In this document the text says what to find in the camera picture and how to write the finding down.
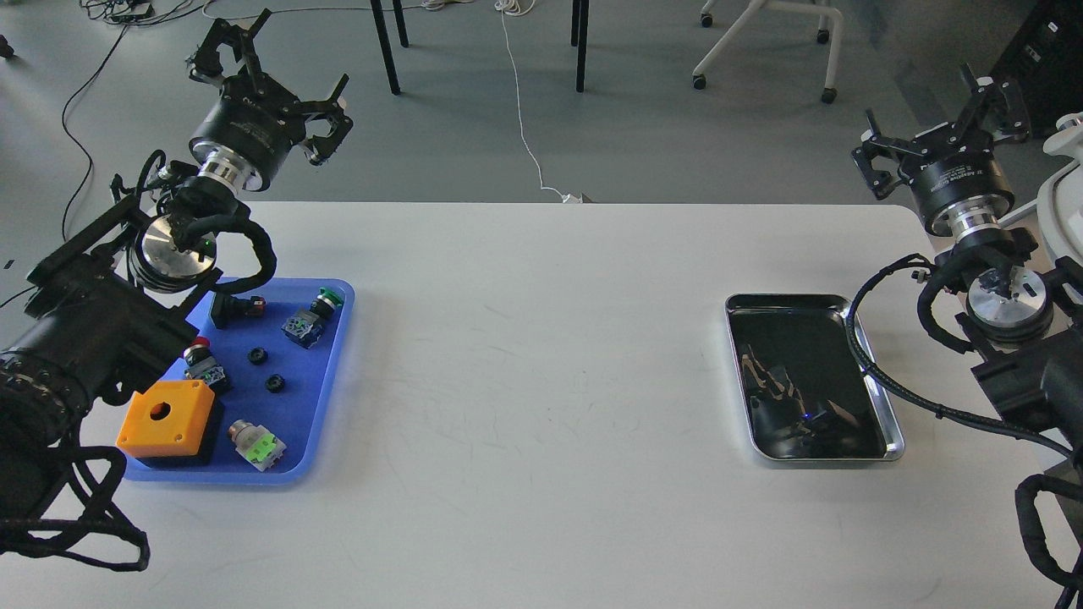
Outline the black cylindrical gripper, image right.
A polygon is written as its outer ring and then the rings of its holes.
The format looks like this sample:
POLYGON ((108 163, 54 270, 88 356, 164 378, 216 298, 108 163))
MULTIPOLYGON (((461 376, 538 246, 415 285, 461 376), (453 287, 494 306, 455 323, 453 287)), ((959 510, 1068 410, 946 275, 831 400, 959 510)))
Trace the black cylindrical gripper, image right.
POLYGON ((851 152, 873 196, 886 200, 895 189, 910 189, 924 230, 938 238, 953 234, 948 208, 960 203, 986 203, 995 218, 1010 211, 1014 192, 992 154, 993 144, 1025 143, 1031 134, 1025 98, 1014 78, 978 77, 968 64, 960 65, 960 77, 970 89, 970 100, 956 118, 956 137, 950 127, 909 140, 886 137, 867 108, 869 128, 851 152))

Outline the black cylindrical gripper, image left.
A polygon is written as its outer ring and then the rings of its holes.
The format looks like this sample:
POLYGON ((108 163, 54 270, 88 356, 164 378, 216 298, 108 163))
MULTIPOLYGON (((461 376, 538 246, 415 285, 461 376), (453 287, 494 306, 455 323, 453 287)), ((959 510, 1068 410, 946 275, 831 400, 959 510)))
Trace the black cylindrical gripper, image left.
POLYGON ((247 29, 217 17, 186 59, 190 80, 220 89, 214 107, 190 139, 190 151, 201 163, 217 151, 240 158, 247 166, 242 189, 251 192, 270 187, 291 150, 303 150, 313 166, 329 161, 353 128, 342 101, 348 74, 327 99, 301 101, 262 70, 255 37, 271 16, 264 8, 247 29), (233 51, 243 73, 224 76, 219 52, 223 46, 233 51))

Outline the white robot base right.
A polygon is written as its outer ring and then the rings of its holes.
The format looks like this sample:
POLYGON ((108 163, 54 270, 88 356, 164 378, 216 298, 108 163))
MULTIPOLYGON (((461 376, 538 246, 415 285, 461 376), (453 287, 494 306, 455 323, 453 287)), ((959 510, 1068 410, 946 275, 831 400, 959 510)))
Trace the white robot base right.
POLYGON ((1036 228, 1036 241, 1045 254, 1034 272, 1044 272, 1061 257, 1082 262, 1082 114, 1056 120, 1057 131, 1045 139, 1042 150, 1049 156, 1069 156, 1071 161, 1056 171, 1025 203, 999 220, 1003 228, 1036 228))

